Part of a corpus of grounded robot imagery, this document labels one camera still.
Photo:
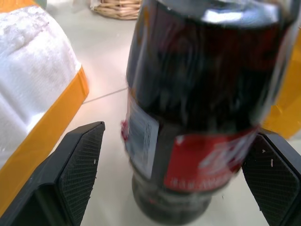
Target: yellow container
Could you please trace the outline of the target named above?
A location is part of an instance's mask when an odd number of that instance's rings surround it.
[[[299,32],[288,65],[285,81],[271,112],[262,125],[284,138],[301,129],[301,32]]]

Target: white cloth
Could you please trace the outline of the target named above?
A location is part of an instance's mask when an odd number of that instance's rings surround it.
[[[43,9],[0,13],[0,169],[80,67],[63,30]]]

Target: plastic bottle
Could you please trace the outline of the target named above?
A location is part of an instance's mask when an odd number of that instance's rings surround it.
[[[122,137],[141,210],[188,223],[239,171],[278,93],[300,1],[143,0]]]

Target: white tile floor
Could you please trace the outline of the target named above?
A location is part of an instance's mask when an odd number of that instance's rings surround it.
[[[48,12],[64,29],[89,79],[90,94],[62,135],[104,121],[106,131],[97,179],[82,226],[155,226],[136,206],[132,171],[120,139],[127,109],[126,66],[135,22],[106,19],[84,9],[72,13],[69,0],[48,1]],[[300,150],[300,141],[293,147]],[[242,174],[215,196],[191,226],[268,226]]]

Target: dark brown liquid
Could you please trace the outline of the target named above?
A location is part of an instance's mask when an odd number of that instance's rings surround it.
[[[206,134],[257,126],[283,76],[274,70],[292,18],[278,17],[213,24],[145,0],[127,71],[140,107]]]
[[[219,17],[232,13],[232,6],[179,0],[174,10],[143,0],[127,82],[137,104],[160,126],[151,179],[133,165],[133,192],[141,209],[165,224],[195,219],[215,192],[191,195],[164,187],[174,138],[189,133],[232,135],[254,128],[278,93],[289,57],[285,40],[298,10],[288,15],[274,6],[269,14],[264,1],[249,2],[241,11]],[[184,202],[174,201],[173,195]]]

